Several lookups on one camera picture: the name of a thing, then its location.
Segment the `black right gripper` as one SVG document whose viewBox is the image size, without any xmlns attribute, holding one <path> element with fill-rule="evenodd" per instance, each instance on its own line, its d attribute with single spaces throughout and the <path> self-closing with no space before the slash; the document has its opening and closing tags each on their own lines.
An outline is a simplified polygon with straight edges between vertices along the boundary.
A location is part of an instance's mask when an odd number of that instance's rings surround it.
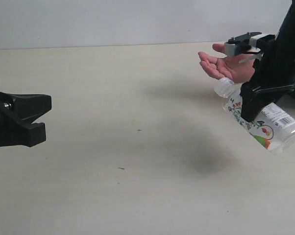
<svg viewBox="0 0 295 235">
<path fill-rule="evenodd" d="M 252 122 L 261 110 L 295 89 L 295 0 L 261 62 L 258 73 L 240 88 L 241 117 Z"/>
</svg>

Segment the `person's open bare hand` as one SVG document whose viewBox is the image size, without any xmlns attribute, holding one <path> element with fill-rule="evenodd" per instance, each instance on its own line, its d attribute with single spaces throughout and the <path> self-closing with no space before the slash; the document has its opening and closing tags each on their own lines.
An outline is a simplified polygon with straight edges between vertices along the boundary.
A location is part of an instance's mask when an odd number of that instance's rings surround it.
<svg viewBox="0 0 295 235">
<path fill-rule="evenodd" d="M 198 52 L 199 64 L 211 78 L 220 80 L 224 77 L 231 79 L 234 83 L 245 83 L 253 76 L 253 60 L 242 62 L 249 57 L 248 54 L 237 56 L 216 57 L 203 51 Z"/>
</svg>

